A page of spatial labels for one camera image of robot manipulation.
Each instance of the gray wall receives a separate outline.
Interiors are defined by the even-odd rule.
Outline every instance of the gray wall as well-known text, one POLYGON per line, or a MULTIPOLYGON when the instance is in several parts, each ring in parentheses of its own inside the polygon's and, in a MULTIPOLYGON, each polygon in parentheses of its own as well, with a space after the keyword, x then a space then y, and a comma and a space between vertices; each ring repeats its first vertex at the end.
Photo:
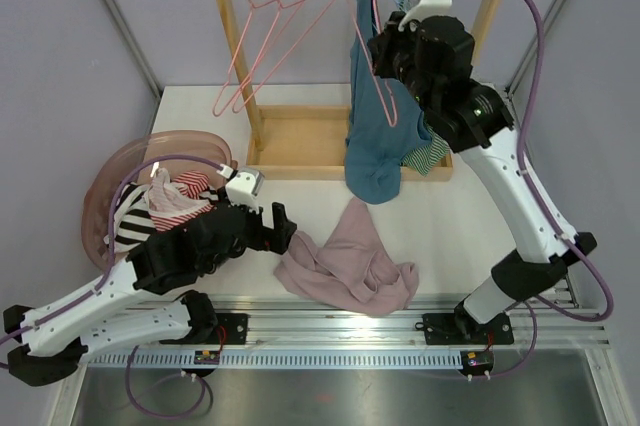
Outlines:
MULTIPOLYGON (((82 199, 110 154, 145 132, 153 101, 99 0, 0 0, 0 16, 5 309, 46 304, 97 276, 80 242, 82 199)), ((0 391, 0 422, 31 426, 53 388, 0 371, 0 391)))
MULTIPOLYGON (((640 404, 636 356, 640 244, 638 0, 569 0, 547 43, 530 147, 554 202, 578 230, 596 234, 592 257, 613 289, 607 329, 632 398, 640 404)), ((524 104, 528 84, 517 91, 524 104)), ((580 298, 602 305, 582 266, 580 298)))
MULTIPOLYGON (((225 81, 230 55, 215 0, 117 1, 162 84, 222 84, 225 81)), ((543 10, 551 1, 536 0, 543 10)), ((246 0, 234 0, 234 3, 242 26, 247 15, 246 0)), ((480 0, 454 0, 453 12, 470 27, 479 3, 480 0)), ((382 0, 381 4, 388 9, 390 1, 382 0)), ((292 37, 301 34, 320 8, 320 3, 310 3, 302 9, 300 21, 296 18, 290 26, 292 37)), ((255 28, 251 29, 247 41, 250 61, 253 61, 274 14, 271 9, 256 16, 255 28)), ((495 84, 507 84, 533 31, 522 4, 518 0, 504 0, 485 52, 480 56, 478 76, 495 84)), ((338 0, 311 34, 313 38, 292 53, 271 82, 348 81, 347 51, 354 33, 345 0, 338 0)), ((291 41, 284 40, 281 44, 286 47, 276 46, 273 58, 281 57, 291 41)), ((257 77, 262 77, 264 71, 259 71, 257 77)))

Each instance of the wooden rod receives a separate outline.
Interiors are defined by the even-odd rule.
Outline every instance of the wooden rod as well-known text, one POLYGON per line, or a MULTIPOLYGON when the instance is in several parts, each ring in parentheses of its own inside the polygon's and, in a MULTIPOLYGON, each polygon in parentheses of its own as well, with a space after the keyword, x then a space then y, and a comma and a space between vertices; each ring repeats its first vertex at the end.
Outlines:
MULTIPOLYGON (((233 3, 231 0, 216 0, 216 2, 218 3, 220 19, 222 21, 222 27, 224 28, 224 34, 227 37, 229 50, 231 51, 231 56, 233 56, 236 49, 239 47, 238 44, 240 41, 240 32, 236 23, 236 14, 233 9, 233 3)), ((242 84, 249 75, 247 60, 245 58, 243 48, 240 48, 236 57, 235 70, 238 82, 242 84)), ((246 99, 252 95, 253 87, 249 82, 242 90, 242 98, 246 101, 246 99)), ((249 123, 251 123, 251 135, 254 144, 258 151, 262 151, 264 149, 264 125, 262 124, 262 116, 260 115, 260 110, 256 104, 255 96, 247 102, 246 110, 247 115, 249 116, 249 123)))
POLYGON ((502 0, 482 0, 476 19, 473 22, 471 28, 471 35, 476 41, 475 49, 473 50, 473 60, 475 62, 478 54, 480 53, 482 46, 484 45, 493 20, 498 12, 498 7, 502 0))

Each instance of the clothing rack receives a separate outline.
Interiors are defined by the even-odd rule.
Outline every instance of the clothing rack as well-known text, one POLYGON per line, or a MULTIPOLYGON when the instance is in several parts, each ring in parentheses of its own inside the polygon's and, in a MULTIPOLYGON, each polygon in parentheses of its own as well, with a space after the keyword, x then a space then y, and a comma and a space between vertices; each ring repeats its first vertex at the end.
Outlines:
MULTIPOLYGON (((232 0, 216 0, 229 49, 238 48, 240 32, 232 0)), ((501 0, 482 0, 471 33, 476 41, 475 56, 489 33, 501 0)), ((248 67, 242 48, 235 71, 242 83, 248 67)), ((251 124, 247 165, 261 170, 269 179, 344 179, 345 138, 348 132, 349 105, 258 105, 253 87, 242 90, 251 124)), ((447 155, 428 176, 402 168, 405 180, 447 181, 453 173, 447 155)))

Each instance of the clothing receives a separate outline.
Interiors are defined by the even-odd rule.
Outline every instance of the clothing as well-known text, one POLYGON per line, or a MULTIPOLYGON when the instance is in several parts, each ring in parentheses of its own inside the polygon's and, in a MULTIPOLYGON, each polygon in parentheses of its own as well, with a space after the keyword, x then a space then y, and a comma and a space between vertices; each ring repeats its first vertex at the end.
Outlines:
MULTIPOLYGON (((373 37, 371 0, 358 0, 357 21, 366 42, 373 37)), ((400 165, 409 152, 431 143, 423 113, 407 89, 387 80, 395 99, 398 121, 389 126, 358 38, 351 48, 351 113, 345 157, 347 186, 354 195, 372 204, 384 203, 400 191, 400 165)), ((376 78, 387 108, 391 98, 384 81, 376 78)))
MULTIPOLYGON (((159 213, 154 210, 150 214, 149 194, 151 188, 157 188, 155 192, 151 192, 151 196, 158 202, 162 202, 163 187, 165 182, 169 180, 167 170, 160 168, 156 172, 152 184, 136 184, 129 183, 124 187, 120 199, 116 204, 115 213, 115 251, 116 253, 124 253, 131 251, 138 244, 147 240, 147 238, 157 231, 167 231, 172 227, 181 224, 193 217, 193 214, 183 214, 183 211, 173 208, 170 200, 163 203, 165 212, 159 213)), ((170 190, 175 194, 184 197, 184 200, 199 199, 207 203, 208 208, 199 208, 199 213, 210 210, 212 205, 218 201, 216 190, 209 185, 209 178, 206 174, 199 171, 187 171, 178 176, 170 184, 170 190)), ((109 238, 104 238, 105 244, 109 244, 109 238)))
POLYGON ((367 205, 357 198, 322 248, 296 232, 274 274, 293 294, 370 315, 406 308, 419 282, 413 263, 391 261, 367 205))
POLYGON ((449 144, 438 136, 431 126, 428 124, 426 126, 429 134, 431 134, 431 143, 414 149, 402 158, 403 166, 415 169, 423 176, 429 174, 429 171, 450 151, 449 144))

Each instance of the laundry basket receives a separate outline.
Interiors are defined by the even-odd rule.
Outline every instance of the laundry basket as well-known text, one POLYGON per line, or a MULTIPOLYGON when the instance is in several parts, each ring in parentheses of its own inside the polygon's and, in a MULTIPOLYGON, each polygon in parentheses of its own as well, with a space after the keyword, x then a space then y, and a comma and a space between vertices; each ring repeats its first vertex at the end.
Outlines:
MULTIPOLYGON (((168 131, 155 133, 130 142, 116 152, 102 167, 84 197, 82 211, 82 245, 91 261, 104 270, 107 267, 107 220, 109 206, 120 181, 143 161, 167 154, 188 154, 217 163, 237 167, 229 145, 215 134, 203 131, 168 131)), ((171 160, 161 163, 172 177, 185 171, 198 170, 209 176, 215 188, 225 180, 211 166, 195 161, 171 160)), ((151 167, 142 170, 138 183, 149 183, 151 167)))

